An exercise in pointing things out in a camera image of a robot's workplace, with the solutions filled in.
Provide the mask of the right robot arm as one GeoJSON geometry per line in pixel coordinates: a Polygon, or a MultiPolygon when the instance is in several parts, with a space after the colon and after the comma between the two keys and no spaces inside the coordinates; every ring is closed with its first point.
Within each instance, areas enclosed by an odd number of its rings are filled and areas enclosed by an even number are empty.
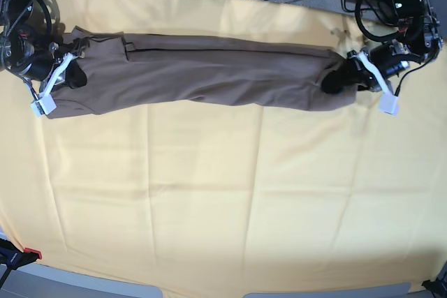
{"type": "Polygon", "coordinates": [[[33,81],[40,82],[40,92],[87,84],[77,59],[84,56],[88,39],[65,43],[53,36],[44,0],[1,0],[1,27],[1,69],[21,79],[33,96],[33,81]]]}

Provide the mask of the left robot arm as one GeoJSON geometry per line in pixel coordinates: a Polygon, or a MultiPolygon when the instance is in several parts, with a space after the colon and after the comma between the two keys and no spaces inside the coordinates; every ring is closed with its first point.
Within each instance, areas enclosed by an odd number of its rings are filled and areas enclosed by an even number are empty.
{"type": "Polygon", "coordinates": [[[351,51],[340,69],[322,81],[327,94],[338,94],[351,86],[360,91],[382,91],[396,96],[390,78],[404,79],[410,65],[420,68],[439,55],[443,40],[440,23],[430,0],[353,0],[353,14],[363,36],[377,45],[351,51]]]}

